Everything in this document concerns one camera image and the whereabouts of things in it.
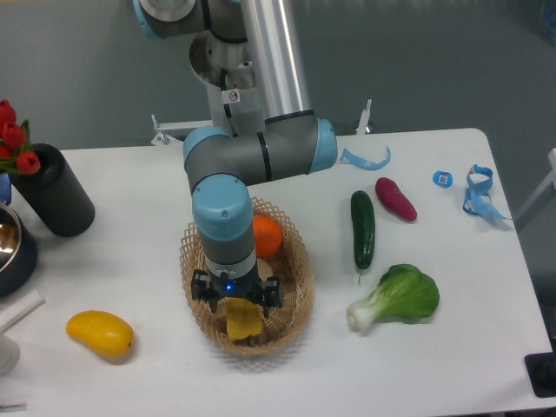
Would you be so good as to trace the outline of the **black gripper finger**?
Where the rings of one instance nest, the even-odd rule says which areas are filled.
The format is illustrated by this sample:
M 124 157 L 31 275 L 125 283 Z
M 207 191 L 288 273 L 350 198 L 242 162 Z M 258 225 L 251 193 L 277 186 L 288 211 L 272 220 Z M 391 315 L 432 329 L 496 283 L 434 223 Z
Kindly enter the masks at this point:
M 191 279 L 191 297 L 194 301 L 208 304 L 212 313 L 217 311 L 218 292 L 212 285 L 212 277 L 206 272 L 195 269 Z
M 262 307 L 263 316 L 268 318 L 273 308 L 282 308 L 282 283 L 278 277 L 260 281 L 257 287 L 257 303 Z

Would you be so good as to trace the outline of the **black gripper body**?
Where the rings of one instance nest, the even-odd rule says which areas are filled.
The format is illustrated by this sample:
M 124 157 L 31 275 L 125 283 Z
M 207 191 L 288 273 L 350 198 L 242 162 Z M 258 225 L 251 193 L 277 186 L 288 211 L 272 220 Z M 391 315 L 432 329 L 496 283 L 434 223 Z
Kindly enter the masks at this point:
M 215 275 L 210 272 L 209 277 L 209 302 L 218 302 L 223 298 L 239 298 L 253 303 L 262 302 L 261 279 L 256 268 L 252 268 L 245 275 L 230 275 L 226 272 Z

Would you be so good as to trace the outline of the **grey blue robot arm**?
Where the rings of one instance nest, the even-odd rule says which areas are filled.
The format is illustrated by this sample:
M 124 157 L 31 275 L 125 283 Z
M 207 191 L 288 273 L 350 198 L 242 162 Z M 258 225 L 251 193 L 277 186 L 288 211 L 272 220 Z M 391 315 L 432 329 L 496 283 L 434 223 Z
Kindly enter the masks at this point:
M 189 61 L 204 83 L 212 123 L 183 144 L 184 168 L 207 267 L 191 296 L 216 308 L 244 299 L 280 308 L 278 278 L 259 276 L 248 187 L 331 168 L 332 124 L 316 117 L 289 1 L 137 1 L 156 38 L 190 34 Z

